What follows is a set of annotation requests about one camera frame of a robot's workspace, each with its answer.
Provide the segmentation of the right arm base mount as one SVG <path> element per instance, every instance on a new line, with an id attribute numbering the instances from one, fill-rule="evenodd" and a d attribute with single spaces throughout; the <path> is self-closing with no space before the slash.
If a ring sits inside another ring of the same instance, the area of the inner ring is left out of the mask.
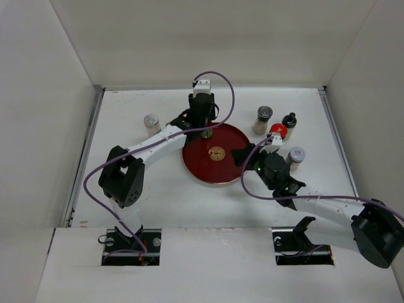
<path id="1" fill-rule="evenodd" d="M 313 244 L 305 232 L 314 217 L 304 217 L 294 227 L 271 230 L 275 262 L 278 266 L 334 265 L 331 247 Z"/>

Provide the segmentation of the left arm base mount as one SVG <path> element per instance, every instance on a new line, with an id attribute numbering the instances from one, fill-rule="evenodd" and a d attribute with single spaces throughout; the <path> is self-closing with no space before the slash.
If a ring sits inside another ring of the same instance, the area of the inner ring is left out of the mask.
<path id="1" fill-rule="evenodd" d="M 117 227 L 107 229 L 97 240 L 103 245 L 102 266 L 158 266 L 162 246 L 161 229 L 141 228 L 136 236 L 124 235 Z"/>

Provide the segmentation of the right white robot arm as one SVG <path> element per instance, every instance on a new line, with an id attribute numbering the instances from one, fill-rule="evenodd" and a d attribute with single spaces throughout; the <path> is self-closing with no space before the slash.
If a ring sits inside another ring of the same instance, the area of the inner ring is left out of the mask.
<path id="1" fill-rule="evenodd" d="M 403 249 L 403 215 L 382 201 L 317 193 L 290 175 L 290 167 L 282 156 L 268 153 L 261 145 L 250 143 L 243 149 L 232 150 L 231 155 L 242 172 L 257 173 L 272 192 L 270 201 L 312 214 L 294 228 L 292 240 L 297 248 L 309 249 L 315 243 L 315 233 L 307 227 L 321 217 L 348 230 L 337 244 L 339 247 L 358 252 L 379 268 L 389 268 Z"/>

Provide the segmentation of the green label sauce bottle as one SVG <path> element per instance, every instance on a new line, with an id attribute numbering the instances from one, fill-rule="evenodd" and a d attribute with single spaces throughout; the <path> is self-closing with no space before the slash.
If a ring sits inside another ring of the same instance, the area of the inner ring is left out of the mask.
<path id="1" fill-rule="evenodd" d="M 203 138 L 203 139 L 208 139 L 208 138 L 211 138 L 212 137 L 212 134 L 213 134 L 213 131 L 212 131 L 212 129 L 205 129 L 202 133 L 201 133 L 201 137 Z"/>

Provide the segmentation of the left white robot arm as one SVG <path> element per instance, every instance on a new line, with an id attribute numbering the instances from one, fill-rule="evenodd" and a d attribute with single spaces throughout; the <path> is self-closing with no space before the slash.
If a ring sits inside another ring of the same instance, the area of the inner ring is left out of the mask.
<path id="1" fill-rule="evenodd" d="M 107 160 L 140 149 L 102 169 L 98 185 L 111 200 L 113 211 L 119 216 L 120 244 L 133 252 L 141 246 L 141 223 L 136 218 L 134 204 L 143 191 L 145 171 L 169 153 L 180 150 L 201 136 L 202 130 L 217 118 L 218 106 L 213 93 L 191 93 L 189 108 L 171 121 L 159 133 L 131 148 L 115 146 Z"/>

